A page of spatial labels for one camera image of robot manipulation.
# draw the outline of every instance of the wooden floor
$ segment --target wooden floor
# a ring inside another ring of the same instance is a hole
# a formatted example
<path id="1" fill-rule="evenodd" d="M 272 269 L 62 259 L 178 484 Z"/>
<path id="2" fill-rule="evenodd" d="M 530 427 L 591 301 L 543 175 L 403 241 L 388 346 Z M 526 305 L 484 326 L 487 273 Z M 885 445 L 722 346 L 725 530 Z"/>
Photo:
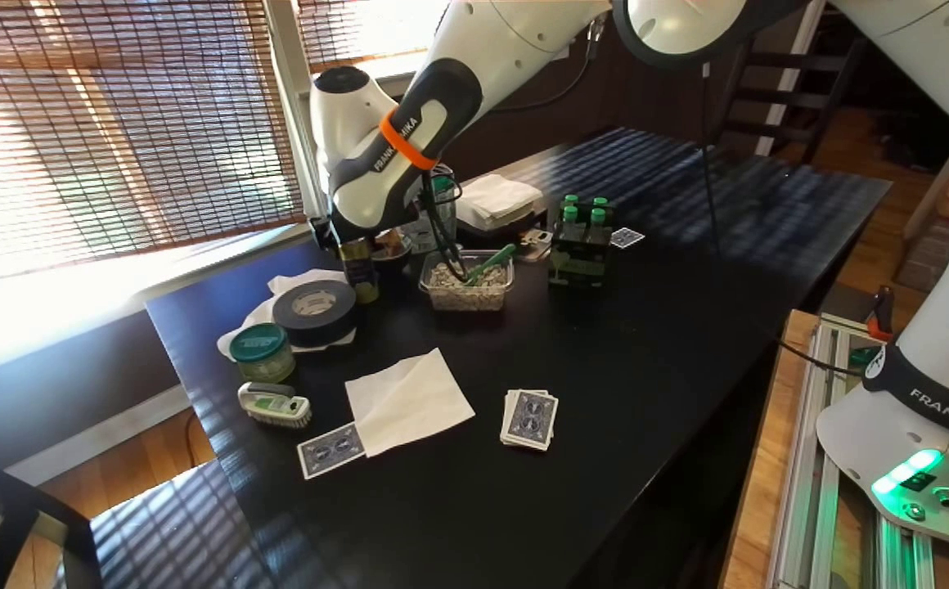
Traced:
<path id="1" fill-rule="evenodd" d="M 823 169 L 847 169 L 894 181 L 894 189 L 873 213 L 839 277 L 842 284 L 859 293 L 894 284 L 904 254 L 904 223 L 919 197 L 931 189 L 934 175 L 886 164 L 885 144 L 873 131 L 873 114 L 852 107 L 839 110 L 839 122 L 833 124 L 815 164 Z M 919 301 L 919 293 L 897 284 L 897 326 L 914 313 Z M 46 491 L 94 518 L 118 501 L 134 497 L 201 462 L 209 462 L 209 445 L 196 420 L 184 414 L 118 445 L 114 452 L 49 481 Z M 20 559 L 13 586 L 49 586 L 53 569 L 53 547 L 44 547 L 38 539 L 33 551 Z"/>

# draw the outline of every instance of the green cap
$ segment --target green cap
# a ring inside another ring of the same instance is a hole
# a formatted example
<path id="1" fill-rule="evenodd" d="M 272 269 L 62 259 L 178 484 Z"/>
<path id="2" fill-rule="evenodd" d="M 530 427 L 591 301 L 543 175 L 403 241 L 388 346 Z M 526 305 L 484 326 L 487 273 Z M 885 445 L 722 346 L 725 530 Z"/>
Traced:
<path id="1" fill-rule="evenodd" d="M 234 361 L 237 364 L 260 364 L 276 357 L 286 346 L 286 330 L 278 324 L 252 324 L 237 334 Z"/>

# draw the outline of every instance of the plastic container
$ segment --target plastic container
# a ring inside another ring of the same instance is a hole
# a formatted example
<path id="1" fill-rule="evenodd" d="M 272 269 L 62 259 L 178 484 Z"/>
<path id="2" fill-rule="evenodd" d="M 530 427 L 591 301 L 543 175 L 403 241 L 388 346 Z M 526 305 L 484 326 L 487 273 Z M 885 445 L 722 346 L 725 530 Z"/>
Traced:
<path id="1" fill-rule="evenodd" d="M 487 263 L 496 251 L 467 249 L 463 251 L 466 269 L 475 269 Z M 440 254 L 426 254 L 426 264 L 418 273 L 418 287 L 429 294 L 436 312 L 501 312 L 508 301 L 508 293 L 514 284 L 514 259 L 503 259 L 490 273 L 482 276 L 482 283 L 466 284 L 458 283 Z"/>
<path id="2" fill-rule="evenodd" d="M 244 379 L 252 383 L 282 383 L 297 368 L 288 334 L 278 324 L 252 324 L 240 330 L 231 352 Z"/>

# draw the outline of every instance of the small box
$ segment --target small box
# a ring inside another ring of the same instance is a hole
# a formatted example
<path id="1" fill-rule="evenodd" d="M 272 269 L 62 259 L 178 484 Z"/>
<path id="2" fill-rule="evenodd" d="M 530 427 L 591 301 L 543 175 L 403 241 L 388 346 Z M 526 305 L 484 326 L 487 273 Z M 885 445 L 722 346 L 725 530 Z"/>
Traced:
<path id="1" fill-rule="evenodd" d="M 478 269 L 496 251 L 467 249 L 463 251 L 466 269 Z M 514 283 L 514 259 L 499 263 L 475 284 L 458 283 L 441 254 L 426 254 L 418 273 L 418 293 L 429 294 L 436 312 L 501 312 Z"/>

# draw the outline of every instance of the wooden blind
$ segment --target wooden blind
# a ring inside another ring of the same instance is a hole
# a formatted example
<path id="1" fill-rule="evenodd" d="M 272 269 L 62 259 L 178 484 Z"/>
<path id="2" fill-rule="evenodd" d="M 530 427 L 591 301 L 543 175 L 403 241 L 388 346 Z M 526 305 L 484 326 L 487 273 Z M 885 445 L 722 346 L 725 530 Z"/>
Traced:
<path id="1" fill-rule="evenodd" d="M 431 49 L 448 0 L 297 0 L 315 71 Z"/>
<path id="2" fill-rule="evenodd" d="M 297 217 L 262 0 L 0 0 L 0 276 Z"/>

